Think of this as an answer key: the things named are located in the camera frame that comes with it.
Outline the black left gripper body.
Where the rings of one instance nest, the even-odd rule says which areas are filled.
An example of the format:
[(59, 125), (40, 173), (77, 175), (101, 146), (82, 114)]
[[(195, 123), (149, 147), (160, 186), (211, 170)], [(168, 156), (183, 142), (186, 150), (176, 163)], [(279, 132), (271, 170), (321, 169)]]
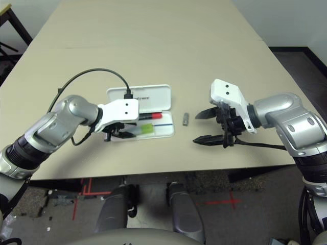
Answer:
[(125, 128), (125, 124), (121, 122), (117, 122), (115, 124), (110, 125), (110, 136), (111, 137), (127, 137), (125, 132), (121, 132), (122, 129)]

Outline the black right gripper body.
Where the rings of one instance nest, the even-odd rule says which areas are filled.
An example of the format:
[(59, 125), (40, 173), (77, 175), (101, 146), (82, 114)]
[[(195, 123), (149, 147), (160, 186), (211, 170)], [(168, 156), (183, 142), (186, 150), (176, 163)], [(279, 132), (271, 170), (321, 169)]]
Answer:
[(237, 116), (235, 108), (224, 104), (216, 109), (216, 122), (221, 125), (222, 130), (230, 135), (241, 135), (243, 132), (243, 120)]

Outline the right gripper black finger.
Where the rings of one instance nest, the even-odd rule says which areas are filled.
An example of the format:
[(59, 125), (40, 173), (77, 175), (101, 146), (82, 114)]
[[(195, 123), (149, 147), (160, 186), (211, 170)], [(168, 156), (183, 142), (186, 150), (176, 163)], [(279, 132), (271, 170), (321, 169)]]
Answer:
[(224, 148), (234, 145), (235, 131), (232, 128), (225, 128), (220, 135), (203, 135), (195, 138), (193, 143), (206, 146), (221, 145)]
[(217, 107), (209, 108), (199, 112), (195, 119), (210, 119), (217, 116)]

